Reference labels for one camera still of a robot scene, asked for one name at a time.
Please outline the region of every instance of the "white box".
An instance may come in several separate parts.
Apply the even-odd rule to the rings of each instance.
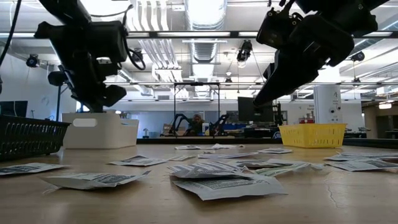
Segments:
[[[112,113],[63,113],[71,123],[63,139],[67,149],[118,149],[135,146],[139,120]]]

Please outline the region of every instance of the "workbench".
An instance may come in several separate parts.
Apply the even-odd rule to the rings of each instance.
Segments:
[[[320,172],[285,174],[277,179],[288,195],[226,198],[203,202],[170,181],[167,166],[198,159],[167,162],[150,167],[108,165],[140,154],[170,158],[203,151],[177,151],[175,145],[138,145],[123,149],[67,149],[50,156],[2,162],[1,167],[28,162],[70,165],[69,169],[0,178],[1,223],[398,223],[398,173],[347,172],[326,167]],[[247,145],[217,153],[255,152],[281,145]],[[289,159],[323,162],[336,152],[397,152],[396,150],[344,146],[342,149],[299,149],[283,155],[258,154],[240,159]],[[114,189],[58,189],[40,177],[71,172],[140,174],[133,183]]]

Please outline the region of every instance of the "white pillar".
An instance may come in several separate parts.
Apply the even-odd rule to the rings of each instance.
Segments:
[[[317,124],[342,123],[339,85],[320,85],[314,88],[315,122]]]

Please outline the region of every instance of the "person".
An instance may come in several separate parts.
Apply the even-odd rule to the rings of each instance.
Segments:
[[[191,119],[191,123],[187,129],[186,136],[198,136],[199,133],[202,133],[202,124],[204,121],[202,120],[199,114],[195,114]]]

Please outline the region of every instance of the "yellow basket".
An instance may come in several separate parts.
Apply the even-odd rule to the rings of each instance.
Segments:
[[[347,124],[295,124],[279,127],[284,146],[329,148],[343,145]]]

